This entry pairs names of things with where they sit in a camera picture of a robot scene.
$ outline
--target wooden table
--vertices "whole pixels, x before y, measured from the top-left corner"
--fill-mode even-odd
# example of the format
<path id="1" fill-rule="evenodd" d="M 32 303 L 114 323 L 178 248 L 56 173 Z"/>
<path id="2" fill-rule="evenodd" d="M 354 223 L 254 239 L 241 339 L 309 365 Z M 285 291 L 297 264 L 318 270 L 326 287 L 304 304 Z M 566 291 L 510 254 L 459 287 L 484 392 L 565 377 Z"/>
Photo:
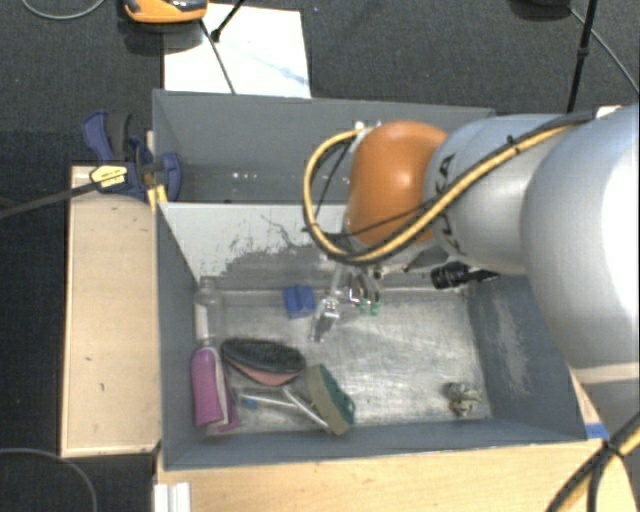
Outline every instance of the wooden table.
<path id="1" fill-rule="evenodd" d="M 74 186 L 90 168 L 73 170 Z M 61 454 L 151 452 L 161 437 L 148 206 L 91 193 L 70 207 Z M 598 421 L 588 401 L 588 421 Z M 568 444 L 166 473 L 190 485 L 191 510 L 544 510 L 598 448 Z M 621 463 L 600 492 L 605 511 L 636 510 Z M 571 510 L 584 510 L 584 499 Z"/>

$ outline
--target black wire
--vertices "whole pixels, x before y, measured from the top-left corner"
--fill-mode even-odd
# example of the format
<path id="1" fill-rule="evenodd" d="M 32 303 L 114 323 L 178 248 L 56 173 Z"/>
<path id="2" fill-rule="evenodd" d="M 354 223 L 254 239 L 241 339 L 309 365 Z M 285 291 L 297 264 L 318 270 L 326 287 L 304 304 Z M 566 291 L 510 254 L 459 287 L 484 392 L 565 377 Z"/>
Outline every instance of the black wire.
<path id="1" fill-rule="evenodd" d="M 591 482 L 589 482 L 589 494 L 587 496 L 588 512 L 596 512 L 598 506 L 598 489 L 607 465 L 616 455 L 622 458 L 619 447 L 624 444 L 627 438 L 639 428 L 640 412 L 625 423 L 625 425 L 611 438 L 608 443 L 606 443 L 602 449 L 602 455 L 591 472 Z"/>
<path id="2" fill-rule="evenodd" d="M 322 166 L 327 163 L 327 161 L 337 153 L 337 151 L 343 146 L 343 145 L 349 145 L 349 143 L 352 141 L 353 139 L 349 139 L 347 141 L 342 141 L 339 142 L 338 144 L 335 144 L 333 146 L 331 146 L 329 149 L 327 149 L 327 151 L 325 153 L 323 153 L 320 158 L 318 158 L 318 161 L 316 162 L 316 166 L 313 169 L 313 174 L 312 174 L 312 179 L 315 178 L 316 173 L 322 168 Z"/>
<path id="3" fill-rule="evenodd" d="M 576 61 L 576 68 L 573 72 L 573 82 L 571 83 L 571 92 L 569 94 L 569 102 L 567 105 L 567 112 L 573 112 L 576 105 L 576 98 L 578 97 L 578 88 L 580 87 L 580 79 L 582 78 L 582 68 L 584 66 L 584 60 L 589 55 L 589 38 L 591 36 L 591 29 L 593 27 L 593 20 L 596 17 L 596 7 L 598 0 L 589 0 L 587 5 L 587 14 L 585 15 L 584 27 L 582 29 L 582 37 L 580 38 L 580 46 L 578 48 L 578 60 Z"/>
<path id="4" fill-rule="evenodd" d="M 600 478 L 604 473 L 606 465 L 610 462 L 613 455 L 618 453 L 619 446 L 623 445 L 629 436 L 640 428 L 640 412 L 636 413 L 614 436 L 610 441 L 598 450 L 589 460 L 587 460 L 573 475 L 569 483 L 564 486 L 553 501 L 547 507 L 546 512 L 556 512 L 560 510 L 567 498 L 574 492 L 582 482 L 591 476 L 589 484 L 589 496 L 587 498 L 588 512 L 595 512 L 598 487 Z"/>
<path id="5" fill-rule="evenodd" d="M 385 245 L 388 240 L 395 238 L 396 236 L 400 235 L 401 233 L 403 233 L 404 231 L 406 231 L 409 227 L 411 227 L 421 216 L 422 214 L 427 211 L 438 199 L 438 197 L 441 197 L 442 195 L 444 195 L 445 193 L 447 193 L 449 190 L 451 190 L 451 188 L 455 187 L 461 180 L 463 180 L 469 173 L 473 172 L 477 167 L 479 167 L 480 165 L 483 165 L 484 163 L 492 160 L 494 157 L 496 157 L 497 155 L 503 153 L 504 151 L 508 150 L 511 146 L 520 144 L 522 142 L 524 142 L 527 139 L 530 139 L 531 137 L 535 137 L 537 135 L 539 135 L 540 133 L 549 131 L 549 130 L 553 130 L 555 128 L 559 128 L 562 126 L 569 126 L 569 125 L 574 125 L 574 124 L 582 124 L 588 121 L 593 120 L 595 117 L 595 112 L 594 111 L 580 111 L 580 112 L 572 112 L 569 114 L 565 114 L 562 116 L 558 116 L 554 119 L 551 119 L 550 121 L 534 128 L 533 130 L 530 130 L 529 132 L 521 135 L 518 138 L 510 138 L 506 144 L 500 146 L 499 148 L 497 148 L 496 150 L 492 151 L 491 153 L 489 153 L 488 155 L 486 155 L 484 158 L 482 158 L 481 160 L 479 160 L 478 162 L 476 162 L 475 164 L 473 164 L 471 167 L 467 168 L 465 171 L 463 171 L 461 174 L 459 174 L 455 180 L 453 180 L 453 182 L 451 182 L 449 185 L 447 185 L 447 187 L 441 191 L 440 195 L 429 199 L 427 201 L 425 201 L 424 203 L 420 204 L 419 206 L 416 207 L 416 210 L 419 209 L 419 213 L 417 215 L 415 215 L 413 218 L 407 220 L 407 222 L 405 222 L 402 226 L 400 226 L 398 229 L 396 229 L 392 234 L 390 234 L 388 237 L 386 237 L 384 240 L 381 240 L 380 242 L 378 242 L 377 244 L 374 244 L 371 247 L 368 247 L 366 249 L 363 249 L 361 251 L 356 251 L 356 252 L 351 252 L 349 254 L 336 254 L 334 252 L 331 252 L 330 250 L 326 249 L 322 243 L 320 243 L 320 241 L 317 239 L 317 237 L 315 236 L 315 234 L 313 233 L 313 231 L 310 229 L 311 228 L 311 223 L 309 222 L 309 218 L 307 217 L 306 214 L 306 210 L 304 212 L 304 222 L 305 225 L 307 227 L 307 231 L 309 232 L 309 235 L 311 236 L 311 238 L 316 242 L 316 245 L 318 245 L 318 247 L 325 253 L 327 254 L 327 256 L 329 256 L 331 259 L 337 261 L 338 263 L 343 263 L 345 265 L 355 265 L 355 266 L 367 266 L 367 265 L 372 265 L 372 264 L 377 264 L 380 263 L 388 258 L 391 258 L 392 256 L 394 256 L 395 254 L 403 251 L 404 249 L 406 249 L 409 245 L 411 245 L 417 238 L 419 238 L 420 236 L 422 236 L 424 230 L 418 232 L 414 237 L 410 238 L 409 240 L 407 240 L 406 242 L 404 242 L 403 244 L 400 244 L 396 249 L 394 249 L 393 251 L 390 251 L 389 253 L 384 254 L 383 256 L 379 256 L 377 258 L 374 258 L 372 260 L 368 260 L 367 262 L 355 262 L 353 261 L 354 258 L 358 258 L 361 256 L 366 256 L 367 254 L 379 249 L 380 247 L 382 247 L 383 245 Z M 344 143 L 350 143 L 353 140 L 353 138 L 351 139 L 347 139 L 344 141 Z M 314 167 L 314 169 L 311 170 L 311 179 L 312 179 L 312 183 L 313 183 L 313 178 L 315 177 L 315 175 L 317 174 L 318 169 L 320 168 L 319 164 L 322 160 L 322 157 L 318 159 L 318 163 L 316 163 L 316 166 Z M 393 218 L 390 217 L 388 219 L 385 219 L 383 221 L 380 221 L 384 224 L 388 223 L 388 222 L 392 222 L 393 220 L 397 220 L 397 218 Z M 377 226 L 367 226 L 366 228 L 364 228 L 365 230 L 369 231 L 370 229 L 374 229 L 374 227 Z M 328 237 L 342 237 L 343 234 L 335 234 L 335 233 L 325 233 L 326 235 L 328 235 Z"/>
<path id="6" fill-rule="evenodd" d="M 213 40 L 213 38 L 211 37 L 211 34 L 209 34 L 209 31 L 207 30 L 207 26 L 204 24 L 204 21 L 202 21 L 202 20 L 200 20 L 200 28 L 202 29 L 202 31 L 204 32 L 205 37 L 207 38 L 207 40 L 211 44 L 211 48 L 213 49 L 213 53 L 215 54 L 216 59 L 218 60 L 218 64 L 220 65 L 220 69 L 222 70 L 222 75 L 224 76 L 224 79 L 227 82 L 227 87 L 229 87 L 229 91 L 233 95 L 238 94 L 236 92 L 236 90 L 234 89 L 234 87 L 233 87 L 233 83 L 231 82 L 231 78 L 229 78 L 229 74 L 227 73 L 227 68 L 225 67 L 224 62 L 222 62 L 222 57 L 220 57 L 220 53 L 218 52 L 218 48 L 216 47 L 216 43 Z"/>
<path id="7" fill-rule="evenodd" d="M 211 40 L 213 42 L 217 43 L 217 42 L 220 41 L 220 36 L 222 35 L 222 31 L 224 30 L 224 27 L 226 27 L 227 24 L 231 21 L 231 19 L 236 15 L 236 13 L 238 12 L 238 9 L 240 9 L 240 7 L 242 7 L 242 4 L 244 2 L 245 2 L 245 0 L 238 0 L 236 2 L 236 4 L 233 6 L 233 9 L 231 9 L 229 14 L 227 14 L 225 19 L 222 20 L 222 23 L 220 23 L 218 28 L 216 28 L 215 30 L 211 31 Z"/>
<path id="8" fill-rule="evenodd" d="M 320 213 L 320 208 L 322 207 L 322 203 L 324 203 L 324 198 L 326 197 L 327 191 L 329 190 L 329 185 L 331 185 L 331 180 L 333 180 L 333 177 L 335 176 L 338 167 L 340 167 L 340 164 L 344 160 L 347 151 L 349 151 L 349 144 L 344 144 L 342 153 L 340 153 L 340 156 L 338 156 L 335 163 L 333 164 L 333 167 L 331 168 L 331 172 L 329 172 L 329 174 L 327 175 L 327 181 L 325 182 L 322 193 L 320 194 L 320 199 L 318 199 L 318 206 L 316 206 L 316 213 L 314 214 L 315 217 L 318 217 L 318 214 Z"/>
<path id="9" fill-rule="evenodd" d="M 569 7 L 569 12 L 583 25 L 585 24 L 585 20 L 584 18 L 582 18 L 576 11 L 574 11 L 571 7 Z M 616 66 L 618 66 L 618 68 L 620 69 L 620 71 L 622 72 L 622 74 L 624 75 L 624 77 L 627 79 L 627 81 L 631 84 L 631 87 L 633 87 L 633 90 L 635 91 L 635 93 L 640 96 L 640 89 L 638 89 L 638 85 L 635 83 L 635 81 L 633 80 L 633 78 L 631 77 L 631 73 L 629 73 L 629 71 L 627 71 L 627 68 L 625 68 L 624 64 L 622 64 L 622 61 L 618 58 L 618 56 L 613 52 L 613 50 L 609 47 L 609 45 L 607 45 L 607 43 L 604 42 L 604 39 L 602 39 L 602 37 L 600 36 L 600 34 L 598 34 L 595 30 L 591 30 L 591 33 L 593 34 L 593 37 L 596 41 L 598 41 L 598 43 L 600 44 L 600 46 L 602 47 L 602 49 L 609 55 L 609 57 L 611 57 L 611 59 L 613 60 L 613 62 L 616 64 Z"/>
<path id="10" fill-rule="evenodd" d="M 40 199 L 35 199 L 34 201 L 29 201 L 27 203 L 11 206 L 10 208 L 0 211 L 0 220 L 13 217 L 14 215 L 19 215 L 21 213 L 26 213 L 31 210 L 36 210 L 38 208 L 42 208 L 43 206 L 48 206 L 50 204 L 58 203 L 60 201 L 66 201 L 67 199 L 72 199 L 74 197 L 81 196 L 88 192 L 92 192 L 95 189 L 96 189 L 95 183 L 87 183 L 80 187 L 75 187 L 69 190 L 63 190 L 62 192 L 51 194 L 50 196 L 45 196 L 45 197 L 41 197 Z"/>
<path id="11" fill-rule="evenodd" d="M 389 224 L 390 222 L 393 222 L 394 220 L 399 220 L 402 219 L 404 217 L 406 217 L 407 215 L 411 215 L 412 213 L 416 213 L 418 211 L 424 211 L 427 207 L 427 205 L 429 205 L 432 201 L 424 201 L 422 203 L 420 203 L 417 206 L 414 206 L 413 208 L 411 208 L 410 210 L 407 210 L 405 212 L 399 213 L 397 215 L 394 215 L 393 217 L 388 217 L 384 220 L 375 222 L 373 224 L 369 224 L 368 226 L 358 229 L 357 231 L 350 231 L 349 233 L 332 233 L 331 237 L 333 240 L 336 239 L 340 239 L 340 238 L 350 238 L 352 236 L 357 236 L 357 235 L 361 235 L 362 233 L 366 233 L 367 231 L 371 231 L 372 229 L 376 229 L 379 228 L 380 226 L 384 226 L 385 224 Z"/>

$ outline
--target blue object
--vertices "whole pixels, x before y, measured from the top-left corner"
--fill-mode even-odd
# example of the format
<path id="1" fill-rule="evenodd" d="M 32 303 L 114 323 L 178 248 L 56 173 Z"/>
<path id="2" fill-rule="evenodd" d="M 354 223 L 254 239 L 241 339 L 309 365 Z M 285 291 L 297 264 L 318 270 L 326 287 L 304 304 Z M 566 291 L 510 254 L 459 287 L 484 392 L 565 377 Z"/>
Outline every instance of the blue object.
<path id="1" fill-rule="evenodd" d="M 109 118 L 106 110 L 98 110 L 82 122 L 82 136 L 85 144 L 93 150 L 102 164 L 117 162 L 127 169 L 124 183 L 96 188 L 102 193 L 123 194 L 142 202 L 147 200 L 150 188 L 142 180 L 142 175 L 153 173 L 156 184 L 167 190 L 167 199 L 175 201 L 180 193 L 182 170 L 176 153 L 163 153 L 159 162 L 154 162 L 153 154 L 139 137 L 129 137 L 127 123 L 130 116 Z"/>
<path id="2" fill-rule="evenodd" d="M 587 431 L 587 437 L 589 439 L 604 439 L 609 440 L 609 432 L 602 423 L 587 423 L 584 426 Z"/>
<path id="3" fill-rule="evenodd" d="M 285 288 L 282 295 L 289 318 L 303 318 L 309 316 L 316 309 L 316 300 L 310 286 L 297 284 Z"/>

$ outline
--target brush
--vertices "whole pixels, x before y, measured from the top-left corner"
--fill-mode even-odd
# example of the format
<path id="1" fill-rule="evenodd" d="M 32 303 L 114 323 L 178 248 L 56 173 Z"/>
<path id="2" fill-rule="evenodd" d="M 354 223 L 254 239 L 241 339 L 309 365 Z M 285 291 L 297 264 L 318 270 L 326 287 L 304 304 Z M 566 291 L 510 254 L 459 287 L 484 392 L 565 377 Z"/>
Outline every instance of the brush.
<path id="1" fill-rule="evenodd" d="M 231 338 L 221 352 L 226 363 L 264 386 L 282 386 L 306 367 L 299 350 L 275 341 Z"/>

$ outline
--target gray bin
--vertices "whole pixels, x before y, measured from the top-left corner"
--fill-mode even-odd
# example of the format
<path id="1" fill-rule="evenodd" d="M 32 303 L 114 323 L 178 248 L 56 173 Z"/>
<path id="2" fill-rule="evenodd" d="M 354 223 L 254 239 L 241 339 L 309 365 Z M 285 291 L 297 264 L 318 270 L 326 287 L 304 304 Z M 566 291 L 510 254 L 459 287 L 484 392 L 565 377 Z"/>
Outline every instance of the gray bin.
<path id="1" fill-rule="evenodd" d="M 308 341 L 309 320 L 289 320 L 282 302 L 282 289 L 294 284 L 311 286 L 319 299 L 333 269 L 301 231 L 301 207 L 294 204 L 304 160 L 315 145 L 361 119 L 411 118 L 451 130 L 490 114 L 155 93 L 156 151 L 177 151 L 185 182 L 191 183 L 181 195 L 189 202 L 161 205 L 157 216 L 166 469 L 585 439 L 569 371 L 525 279 L 501 278 L 443 293 L 420 274 L 387 276 L 381 314 L 363 318 L 345 309 L 324 344 Z M 276 129 L 285 119 L 295 119 L 295 126 Z M 265 131 L 266 125 L 273 130 Z M 231 168 L 256 175 L 261 185 L 230 182 Z M 329 229 L 340 226 L 338 203 L 345 191 L 346 186 L 334 190 L 337 203 L 323 210 L 320 220 Z M 310 363 L 326 363 L 356 402 L 357 424 L 345 436 L 315 430 L 303 417 L 285 424 L 279 411 L 256 416 L 242 407 L 243 425 L 228 435 L 208 437 L 194 426 L 189 361 L 197 348 L 192 301 L 201 275 L 218 280 L 230 335 L 281 339 Z M 485 402 L 469 418 L 456 419 L 443 386 L 462 380 L 475 383 Z"/>

